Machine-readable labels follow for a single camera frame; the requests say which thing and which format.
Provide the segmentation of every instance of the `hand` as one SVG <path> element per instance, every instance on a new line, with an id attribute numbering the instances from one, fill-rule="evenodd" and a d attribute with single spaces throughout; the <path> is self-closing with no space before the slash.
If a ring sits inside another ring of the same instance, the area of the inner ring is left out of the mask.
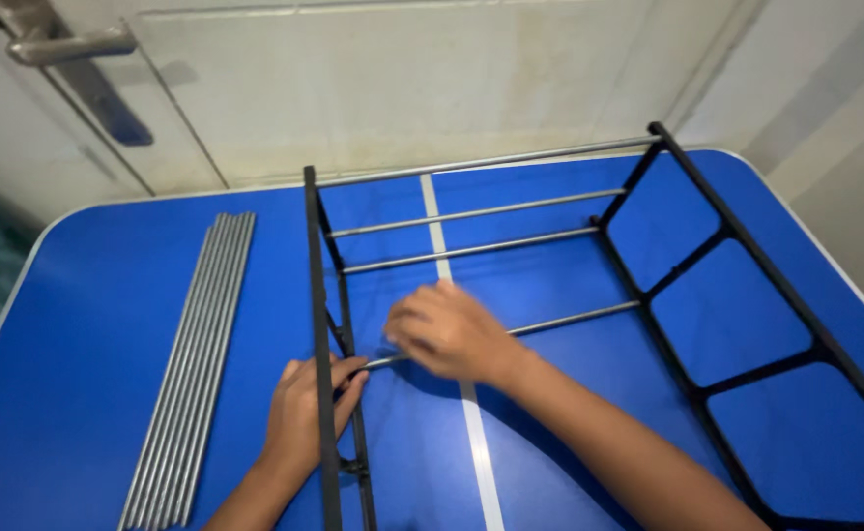
<path id="1" fill-rule="evenodd" d="M 521 356 L 532 354 L 458 286 L 424 285 L 390 308 L 390 342 L 438 376 L 500 386 Z"/>
<path id="2" fill-rule="evenodd" d="M 367 362 L 363 356 L 338 360 L 330 355 L 331 383 L 344 393 L 334 404 L 334 432 L 339 437 L 360 400 L 369 378 L 364 370 L 347 377 Z M 320 462 L 320 430 L 317 409 L 317 368 L 314 358 L 291 360 L 285 365 L 272 395 L 268 431 L 257 468 L 300 489 Z"/>

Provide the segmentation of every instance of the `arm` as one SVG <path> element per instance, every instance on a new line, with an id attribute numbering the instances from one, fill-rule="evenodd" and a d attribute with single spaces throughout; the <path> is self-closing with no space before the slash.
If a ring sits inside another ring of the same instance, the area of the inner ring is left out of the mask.
<path id="1" fill-rule="evenodd" d="M 385 332 L 439 376 L 505 393 L 563 441 L 646 529 L 767 529 L 710 472 L 520 344 L 454 284 L 423 286 L 394 304 Z"/>
<path id="2" fill-rule="evenodd" d="M 340 434 L 360 400 L 369 374 L 347 377 L 366 363 L 362 356 L 338 360 L 331 355 L 334 389 L 344 393 L 334 404 L 334 431 Z M 259 460 L 229 494 L 203 531 L 269 531 L 320 461 L 317 423 L 317 370 L 314 359 L 291 360 L 272 396 L 268 432 Z"/>

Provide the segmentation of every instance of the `blue table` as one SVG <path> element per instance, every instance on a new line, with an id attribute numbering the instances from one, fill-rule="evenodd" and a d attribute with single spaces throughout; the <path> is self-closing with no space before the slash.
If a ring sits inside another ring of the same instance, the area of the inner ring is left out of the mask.
<path id="1" fill-rule="evenodd" d="M 864 371 L 864 301 L 746 163 L 719 151 L 691 156 Z M 342 229 L 421 217 L 433 203 L 449 213 L 618 187 L 636 161 L 434 175 L 425 177 L 432 185 L 426 182 L 425 194 L 420 177 L 404 177 L 329 188 L 323 197 L 334 228 Z M 447 222 L 444 245 L 574 228 L 609 200 Z M 0 529 L 116 527 L 202 235 L 220 211 L 255 211 L 259 220 L 193 528 L 252 464 L 281 368 L 312 349 L 302 190 L 91 207 L 48 228 L 0 323 Z M 611 233 L 644 288 L 716 221 L 663 154 Z M 352 236 L 340 245 L 350 263 L 433 250 L 427 227 Z M 591 236 L 451 259 L 449 270 L 509 328 L 626 299 Z M 425 263 L 350 277 L 357 350 L 378 355 L 389 305 L 440 272 Z M 336 294 L 328 295 L 339 315 Z M 660 295 L 655 311 L 700 384 L 808 345 L 797 319 L 732 242 Z M 526 342 L 727 481 L 632 312 Z M 636 526 L 530 416 L 484 386 L 464 391 L 477 404 L 461 394 L 457 383 L 411 362 L 371 378 L 363 407 L 380 529 Z M 864 405 L 831 368 L 782 374 L 711 399 L 710 407 L 772 508 L 864 520 Z M 349 433 L 341 446 L 352 453 Z M 352 479 L 342 499 L 345 528 L 359 528 Z M 319 526 L 315 474 L 279 527 Z"/>

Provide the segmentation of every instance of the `door handle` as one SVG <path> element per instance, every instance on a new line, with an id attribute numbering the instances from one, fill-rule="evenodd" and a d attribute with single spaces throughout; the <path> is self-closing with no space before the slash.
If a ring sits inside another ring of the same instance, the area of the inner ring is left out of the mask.
<path id="1" fill-rule="evenodd" d="M 126 26 L 75 35 L 49 0 L 0 0 L 0 19 L 12 37 L 6 53 L 15 62 L 58 72 L 57 78 L 48 79 L 56 86 L 60 80 L 68 84 L 72 94 L 114 140 L 132 147 L 154 142 L 147 126 L 90 60 L 133 53 L 138 43 Z M 72 97 L 65 90 L 59 91 L 64 97 Z"/>
<path id="2" fill-rule="evenodd" d="M 137 40 L 126 28 L 108 28 L 65 37 L 47 39 L 38 28 L 25 37 L 13 39 L 6 53 L 24 66 L 49 66 L 68 60 L 98 56 L 124 56 L 137 49 Z"/>

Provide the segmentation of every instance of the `forearm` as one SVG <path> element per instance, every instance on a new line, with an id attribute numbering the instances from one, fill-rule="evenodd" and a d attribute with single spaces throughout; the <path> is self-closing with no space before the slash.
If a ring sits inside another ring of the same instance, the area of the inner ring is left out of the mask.
<path id="1" fill-rule="evenodd" d="M 765 529 L 717 478 L 533 352 L 494 386 L 563 441 L 646 529 Z"/>
<path id="2" fill-rule="evenodd" d="M 269 531 L 302 485 L 276 466 L 255 464 L 202 530 Z"/>

